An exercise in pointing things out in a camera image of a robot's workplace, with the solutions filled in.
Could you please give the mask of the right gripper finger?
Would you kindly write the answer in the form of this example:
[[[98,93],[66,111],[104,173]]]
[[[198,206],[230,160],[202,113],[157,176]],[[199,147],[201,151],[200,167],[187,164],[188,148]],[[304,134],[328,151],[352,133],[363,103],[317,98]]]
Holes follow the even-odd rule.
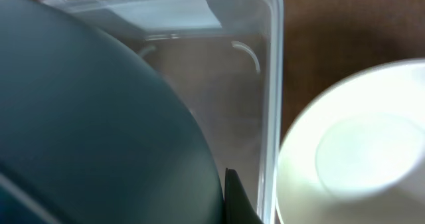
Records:
[[[234,169],[226,168],[224,206],[226,224],[263,224],[251,206],[241,180]]]

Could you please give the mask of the cream bowl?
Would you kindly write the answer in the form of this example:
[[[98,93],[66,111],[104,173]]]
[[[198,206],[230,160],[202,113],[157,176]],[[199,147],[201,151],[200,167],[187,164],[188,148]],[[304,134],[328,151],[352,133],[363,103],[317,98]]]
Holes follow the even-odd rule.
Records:
[[[424,222],[424,61],[390,62],[313,100],[278,156],[282,223]]]

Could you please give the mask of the blue bowl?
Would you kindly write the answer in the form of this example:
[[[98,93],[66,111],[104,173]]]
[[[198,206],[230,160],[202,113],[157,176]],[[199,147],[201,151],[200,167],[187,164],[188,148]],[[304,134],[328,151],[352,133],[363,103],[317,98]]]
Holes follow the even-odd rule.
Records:
[[[33,0],[1,0],[1,222],[224,222],[212,154],[171,87]]]

